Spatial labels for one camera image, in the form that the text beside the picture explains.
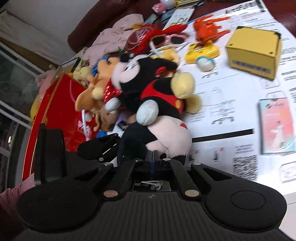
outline metal bolt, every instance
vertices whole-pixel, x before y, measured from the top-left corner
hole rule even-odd
[[[118,192],[115,190],[108,190],[104,192],[104,196],[109,198],[116,197],[118,196]]]
[[[193,189],[185,191],[185,195],[187,197],[197,197],[199,194],[200,194],[199,191],[193,190]]]

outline plush toy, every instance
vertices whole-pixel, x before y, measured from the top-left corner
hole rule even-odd
[[[190,73],[156,79],[163,71],[176,70],[177,64],[165,59],[138,56],[128,62],[123,57],[112,76],[113,84],[123,93],[106,103],[108,111],[115,110],[123,103],[128,110],[136,112],[137,122],[146,126],[159,115],[181,119],[185,105],[190,113],[199,110],[201,101],[193,95],[195,82]]]
[[[51,81],[54,78],[54,75],[56,73],[56,69],[53,65],[49,66],[51,70],[46,71],[45,73],[42,73],[38,75],[35,78],[35,81],[37,83],[37,86],[39,87],[39,93],[36,96],[33,105],[30,110],[30,117],[31,117],[31,122],[34,122],[34,117],[36,116],[40,103],[43,100],[43,97],[47,91],[47,89],[51,86]]]
[[[191,133],[179,119],[158,116],[148,126],[134,122],[121,137],[117,165],[129,159],[145,159],[147,150],[157,150],[161,158],[175,159],[184,165],[191,144]]]
[[[147,55],[138,55],[131,61],[128,54],[120,57],[111,78],[113,86],[122,93],[106,103],[106,110],[114,111],[120,105],[136,113],[141,105],[143,90],[156,79],[159,70],[175,71],[177,64],[166,59],[151,59]]]
[[[180,57],[175,48],[165,46],[164,48],[159,50],[159,53],[161,54],[161,58],[167,59],[169,61],[173,61],[177,65],[180,64]],[[156,53],[151,53],[149,57],[154,59],[154,58],[158,58],[158,55]]]
[[[86,80],[89,75],[91,75],[91,70],[88,66],[77,67],[72,74],[69,74],[70,77],[81,83],[83,86],[86,86]]]
[[[90,84],[76,99],[75,110],[89,110],[93,113],[97,126],[95,131],[101,129],[108,131],[109,127],[115,123],[118,118],[118,111],[107,111],[104,106],[104,99],[108,96],[116,96],[113,91],[114,87],[110,85],[110,78],[115,65],[119,62],[119,58],[102,59],[96,64],[96,73],[94,76],[87,77]]]

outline pink plush toy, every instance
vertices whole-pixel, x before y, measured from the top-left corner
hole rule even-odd
[[[50,65],[49,67],[51,68],[51,70],[48,70],[35,78],[37,86],[40,87],[38,94],[40,102],[42,101],[44,94],[49,86],[51,86],[51,81],[56,73],[56,69],[52,65]]]

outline white paper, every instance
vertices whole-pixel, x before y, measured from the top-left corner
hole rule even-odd
[[[186,24],[194,12],[194,8],[191,9],[177,9],[166,23],[163,29],[166,29],[172,25]]]
[[[259,0],[222,9],[213,15],[209,19],[231,17],[215,23],[222,26],[219,31],[230,30],[233,33],[238,26],[248,26],[281,33],[282,55],[276,78],[269,81],[228,66],[224,46],[231,33],[215,42],[220,55],[214,59],[216,67],[210,72],[201,72],[195,64],[186,64],[184,57],[188,46],[179,48],[179,70],[192,73],[196,81],[195,94],[202,98],[201,110],[195,115],[184,116],[192,137],[253,130],[250,135],[193,143],[186,165],[198,161],[270,186],[283,195],[295,192],[296,162],[293,157],[296,160],[296,154],[261,155],[258,101],[263,98],[288,97],[296,121],[296,39]],[[193,21],[184,32],[189,36],[189,42],[196,42]]]

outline white glove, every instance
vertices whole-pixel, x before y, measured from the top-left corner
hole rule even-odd
[[[121,106],[120,100],[117,97],[114,97],[105,104],[105,110],[108,112],[112,112],[117,108],[119,108],[120,106]]]

